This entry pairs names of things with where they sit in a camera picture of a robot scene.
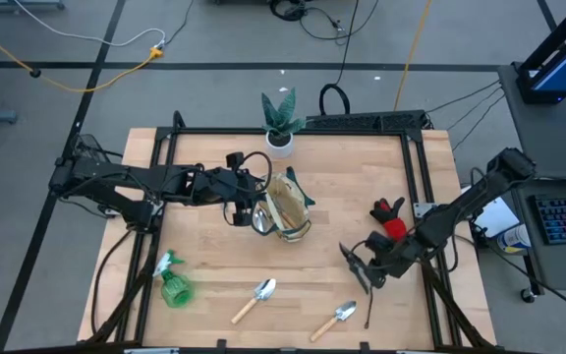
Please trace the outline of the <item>grey desk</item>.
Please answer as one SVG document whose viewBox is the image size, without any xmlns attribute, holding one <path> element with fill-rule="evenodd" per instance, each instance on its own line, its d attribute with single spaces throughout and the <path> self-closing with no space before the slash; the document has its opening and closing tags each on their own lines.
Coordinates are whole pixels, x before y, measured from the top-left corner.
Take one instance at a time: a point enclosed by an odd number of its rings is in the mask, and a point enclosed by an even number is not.
<svg viewBox="0 0 566 354">
<path fill-rule="evenodd" d="M 513 202 L 526 224 L 532 248 L 531 266 L 537 278 L 556 290 L 566 290 L 566 244 L 547 245 L 541 235 L 532 197 L 566 197 L 566 98 L 556 104 L 527 104 L 516 84 L 515 68 L 497 68 L 521 149 L 536 164 L 536 177 L 512 191 Z"/>
</svg>

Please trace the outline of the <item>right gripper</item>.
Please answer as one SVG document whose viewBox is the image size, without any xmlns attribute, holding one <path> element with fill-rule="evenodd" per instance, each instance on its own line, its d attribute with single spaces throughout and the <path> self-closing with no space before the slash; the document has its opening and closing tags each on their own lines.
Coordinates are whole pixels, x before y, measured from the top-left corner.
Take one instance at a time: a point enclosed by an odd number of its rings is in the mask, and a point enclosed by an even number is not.
<svg viewBox="0 0 566 354">
<path fill-rule="evenodd" d="M 371 259 L 366 261 L 357 256 L 357 269 L 363 274 L 362 286 L 365 291 L 370 291 L 372 287 L 381 288 L 387 276 L 400 278 L 415 262 L 420 250 L 411 235 L 395 242 L 372 231 L 366 242 L 365 247 L 372 251 Z"/>
</svg>

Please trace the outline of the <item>green plastic spray bottle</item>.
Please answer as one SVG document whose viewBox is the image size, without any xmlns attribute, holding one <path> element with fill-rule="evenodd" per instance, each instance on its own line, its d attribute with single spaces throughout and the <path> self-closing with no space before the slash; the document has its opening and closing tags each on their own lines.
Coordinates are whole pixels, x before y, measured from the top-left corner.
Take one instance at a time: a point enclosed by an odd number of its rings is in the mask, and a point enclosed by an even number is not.
<svg viewBox="0 0 566 354">
<path fill-rule="evenodd" d="M 183 260 L 175 257 L 173 250 L 168 250 L 158 261 L 152 274 L 153 277 L 161 278 L 161 297 L 170 308 L 184 307 L 194 297 L 194 287 L 191 281 L 171 269 L 171 266 L 183 263 Z"/>
</svg>

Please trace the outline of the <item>white paper sheet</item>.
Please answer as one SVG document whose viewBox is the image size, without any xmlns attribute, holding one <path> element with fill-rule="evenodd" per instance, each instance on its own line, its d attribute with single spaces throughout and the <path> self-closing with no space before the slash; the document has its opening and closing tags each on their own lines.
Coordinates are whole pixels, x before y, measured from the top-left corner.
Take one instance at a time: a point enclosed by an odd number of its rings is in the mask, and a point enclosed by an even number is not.
<svg viewBox="0 0 566 354">
<path fill-rule="evenodd" d="M 475 224 L 484 229 L 486 238 L 502 235 L 515 236 L 521 223 L 510 207 L 500 198 L 486 205 L 482 213 L 475 219 Z"/>
</svg>

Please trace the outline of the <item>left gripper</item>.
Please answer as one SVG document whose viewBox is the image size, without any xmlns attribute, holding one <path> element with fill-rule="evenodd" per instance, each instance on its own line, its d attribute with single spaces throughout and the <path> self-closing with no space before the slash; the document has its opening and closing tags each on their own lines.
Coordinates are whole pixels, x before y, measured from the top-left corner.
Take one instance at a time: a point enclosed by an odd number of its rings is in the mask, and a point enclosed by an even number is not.
<svg viewBox="0 0 566 354">
<path fill-rule="evenodd" d="M 226 156 L 227 167 L 216 167 L 202 171 L 198 175 L 198 205 L 235 205 L 232 214 L 233 226 L 249 226 L 252 223 L 252 210 L 265 206 L 266 184 L 257 182 L 246 168 L 241 166 L 246 158 L 242 152 Z"/>
</svg>

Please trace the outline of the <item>canvas gardening bag green trim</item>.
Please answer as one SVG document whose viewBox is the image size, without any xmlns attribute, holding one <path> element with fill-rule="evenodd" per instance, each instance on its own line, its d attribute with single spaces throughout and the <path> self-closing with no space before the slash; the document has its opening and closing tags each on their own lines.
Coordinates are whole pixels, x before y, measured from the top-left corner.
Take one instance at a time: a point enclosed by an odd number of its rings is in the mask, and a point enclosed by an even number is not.
<svg viewBox="0 0 566 354">
<path fill-rule="evenodd" d="M 295 170 L 288 166 L 284 172 L 273 174 L 266 192 L 264 211 L 272 221 L 272 227 L 267 234 L 259 233 L 252 225 L 253 230 L 261 235 L 276 234 L 282 241 L 295 243 L 301 241 L 311 229 L 309 207 L 315 205 L 301 188 Z M 297 228 L 288 228 L 280 211 L 286 211 L 297 223 Z"/>
</svg>

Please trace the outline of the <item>snake plant in white pot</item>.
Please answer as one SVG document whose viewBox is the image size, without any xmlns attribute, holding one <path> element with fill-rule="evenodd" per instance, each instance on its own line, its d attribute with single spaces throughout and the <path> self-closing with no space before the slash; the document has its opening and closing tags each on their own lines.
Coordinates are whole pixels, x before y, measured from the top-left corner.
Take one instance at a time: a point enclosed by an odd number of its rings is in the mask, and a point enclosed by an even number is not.
<svg viewBox="0 0 566 354">
<path fill-rule="evenodd" d="M 307 126 L 306 118 L 294 117 L 296 89 L 292 88 L 277 107 L 263 93 L 261 106 L 265 121 L 262 128 L 265 131 L 265 140 L 271 156 L 273 158 L 288 157 L 293 151 L 294 135 Z"/>
</svg>

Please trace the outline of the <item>white blue canister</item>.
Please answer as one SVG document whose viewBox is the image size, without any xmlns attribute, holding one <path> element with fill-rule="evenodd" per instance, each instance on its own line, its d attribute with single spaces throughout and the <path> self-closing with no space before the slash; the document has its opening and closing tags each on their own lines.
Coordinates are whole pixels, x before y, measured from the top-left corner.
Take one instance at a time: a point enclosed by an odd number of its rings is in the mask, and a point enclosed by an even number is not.
<svg viewBox="0 0 566 354">
<path fill-rule="evenodd" d="M 532 243 L 525 224 L 516 225 L 496 237 L 498 248 L 507 254 L 519 253 L 531 248 Z"/>
</svg>

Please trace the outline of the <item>green handled pruning shears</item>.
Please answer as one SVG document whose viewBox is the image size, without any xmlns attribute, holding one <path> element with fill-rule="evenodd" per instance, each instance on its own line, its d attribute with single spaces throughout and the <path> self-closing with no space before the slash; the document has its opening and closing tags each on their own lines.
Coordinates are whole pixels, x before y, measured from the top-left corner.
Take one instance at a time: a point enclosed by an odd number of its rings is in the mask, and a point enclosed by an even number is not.
<svg viewBox="0 0 566 354">
<path fill-rule="evenodd" d="M 348 249 L 342 243 L 339 244 L 340 252 L 342 253 L 343 257 L 345 258 L 345 260 L 348 264 L 349 271 L 357 278 L 357 280 L 359 281 L 361 286 L 362 286 L 363 274 L 359 273 L 358 269 L 357 269 L 357 253 L 356 253 L 356 250 L 359 247 L 364 246 L 366 243 L 367 243 L 366 241 L 360 241 L 357 244 L 355 244 L 351 249 Z M 371 311 L 372 311 L 372 305 L 373 305 L 373 299 L 374 299 L 374 297 L 373 297 L 373 287 L 370 291 L 365 291 L 365 293 L 369 296 L 369 300 L 368 300 L 368 310 L 367 310 L 366 322 L 364 324 L 364 329 L 369 329 L 369 327 L 370 327 L 370 317 L 371 317 Z"/>
</svg>

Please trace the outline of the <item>black perforated box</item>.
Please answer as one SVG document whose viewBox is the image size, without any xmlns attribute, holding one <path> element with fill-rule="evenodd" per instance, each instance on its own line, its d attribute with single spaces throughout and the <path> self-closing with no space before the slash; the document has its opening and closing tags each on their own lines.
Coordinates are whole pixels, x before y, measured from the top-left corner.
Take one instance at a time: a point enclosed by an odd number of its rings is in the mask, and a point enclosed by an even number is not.
<svg viewBox="0 0 566 354">
<path fill-rule="evenodd" d="M 424 129 L 430 125 L 423 110 L 317 115 L 307 117 L 307 129 L 340 131 L 396 131 Z"/>
</svg>

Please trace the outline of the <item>red and black gardening glove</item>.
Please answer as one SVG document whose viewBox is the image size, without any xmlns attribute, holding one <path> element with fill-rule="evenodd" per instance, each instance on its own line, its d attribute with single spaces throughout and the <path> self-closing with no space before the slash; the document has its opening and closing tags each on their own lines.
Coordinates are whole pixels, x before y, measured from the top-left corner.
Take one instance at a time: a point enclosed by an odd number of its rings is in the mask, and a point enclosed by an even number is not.
<svg viewBox="0 0 566 354">
<path fill-rule="evenodd" d="M 407 235 L 405 222 L 399 216 L 399 210 L 405 199 L 397 199 L 393 204 L 385 198 L 375 201 L 369 214 L 379 222 L 389 238 L 398 242 Z"/>
</svg>

